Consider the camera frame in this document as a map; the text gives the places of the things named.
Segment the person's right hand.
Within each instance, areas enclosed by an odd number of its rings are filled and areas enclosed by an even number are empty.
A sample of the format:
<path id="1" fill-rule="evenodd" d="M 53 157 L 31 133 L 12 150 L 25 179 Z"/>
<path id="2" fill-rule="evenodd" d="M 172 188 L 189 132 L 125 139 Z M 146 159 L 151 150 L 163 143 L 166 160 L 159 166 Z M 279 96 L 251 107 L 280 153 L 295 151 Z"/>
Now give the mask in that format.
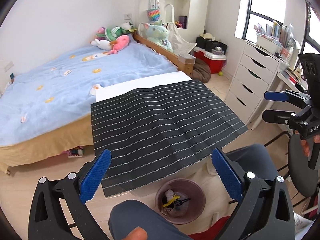
<path id="1" fill-rule="evenodd" d="M 320 143 L 320 135 L 318 134 L 318 135 L 314 136 L 312 141 L 313 141 L 313 144 L 319 144 Z M 311 154 L 309 141 L 301 140 L 300 143 L 301 143 L 301 146 L 303 149 L 303 154 L 306 157 L 309 157 Z"/>

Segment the person's left hand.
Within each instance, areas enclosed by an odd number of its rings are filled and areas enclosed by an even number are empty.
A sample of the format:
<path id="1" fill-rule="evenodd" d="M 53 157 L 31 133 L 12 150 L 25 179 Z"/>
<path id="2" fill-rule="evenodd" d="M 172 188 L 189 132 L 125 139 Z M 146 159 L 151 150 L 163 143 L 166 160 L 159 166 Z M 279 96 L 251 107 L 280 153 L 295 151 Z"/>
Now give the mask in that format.
<path id="1" fill-rule="evenodd" d="M 147 232 L 140 227 L 133 229 L 123 240 L 147 240 Z"/>

